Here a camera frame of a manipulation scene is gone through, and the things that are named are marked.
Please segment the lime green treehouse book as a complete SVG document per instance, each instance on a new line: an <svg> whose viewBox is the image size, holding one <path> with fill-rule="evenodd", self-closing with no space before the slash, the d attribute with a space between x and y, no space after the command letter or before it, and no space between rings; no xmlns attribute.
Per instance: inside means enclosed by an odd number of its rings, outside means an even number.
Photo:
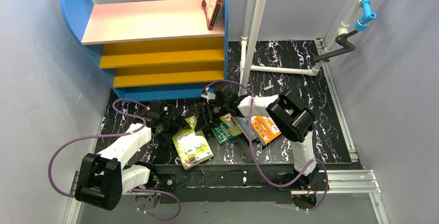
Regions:
<svg viewBox="0 0 439 224"><path fill-rule="evenodd" d="M213 152L202 131L195 131L197 119L195 116L186 118L190 129L181 130L172 140L177 150L181 164L185 170L210 160Z"/></svg>

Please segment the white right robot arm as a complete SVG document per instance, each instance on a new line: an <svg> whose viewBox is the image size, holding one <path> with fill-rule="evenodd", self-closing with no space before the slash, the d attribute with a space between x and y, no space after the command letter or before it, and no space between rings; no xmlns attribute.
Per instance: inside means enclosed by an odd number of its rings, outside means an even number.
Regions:
<svg viewBox="0 0 439 224"><path fill-rule="evenodd" d="M250 120L253 116L269 117L278 130L292 142L295 178L285 184L276 184L265 175L263 179L277 188L291 185L309 187L315 184L319 167L313 150L314 113L303 100L289 90L278 95L258 97L251 91L238 96L227 80L216 81L213 93L207 85L201 95L206 99L199 105L195 131L209 131L221 122L221 117L230 114Z"/></svg>

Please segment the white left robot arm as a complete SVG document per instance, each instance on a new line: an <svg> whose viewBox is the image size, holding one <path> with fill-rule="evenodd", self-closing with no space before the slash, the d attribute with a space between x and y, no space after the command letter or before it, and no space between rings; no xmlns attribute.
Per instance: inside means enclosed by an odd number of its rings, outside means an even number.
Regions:
<svg viewBox="0 0 439 224"><path fill-rule="evenodd" d="M190 128L178 109L153 100L135 118L127 135L99 153L83 157L74 198L108 211L114 209L124 193L148 184L157 174L156 166L151 163L128 165L134 154L153 138L170 141L178 132Z"/></svg>

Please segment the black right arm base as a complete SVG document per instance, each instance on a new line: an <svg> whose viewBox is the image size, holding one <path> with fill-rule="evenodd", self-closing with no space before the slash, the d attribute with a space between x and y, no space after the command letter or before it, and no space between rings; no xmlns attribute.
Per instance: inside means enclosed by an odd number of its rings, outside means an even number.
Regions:
<svg viewBox="0 0 439 224"><path fill-rule="evenodd" d="M281 172L275 175L275 183L286 184L292 181L298 171ZM311 209L317 204L317 182L318 171L313 171L309 175L301 175L293 184L288 187L279 188L279 191L297 191L291 198L293 204L300 209Z"/></svg>

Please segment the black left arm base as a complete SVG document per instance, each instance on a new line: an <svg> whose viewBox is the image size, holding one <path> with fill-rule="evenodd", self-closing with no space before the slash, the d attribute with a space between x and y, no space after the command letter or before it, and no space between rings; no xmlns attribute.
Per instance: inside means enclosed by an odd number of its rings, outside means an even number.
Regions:
<svg viewBox="0 0 439 224"><path fill-rule="evenodd" d="M152 163L138 161L122 169L124 193L131 193L133 189L162 190L164 185L157 166Z"/></svg>

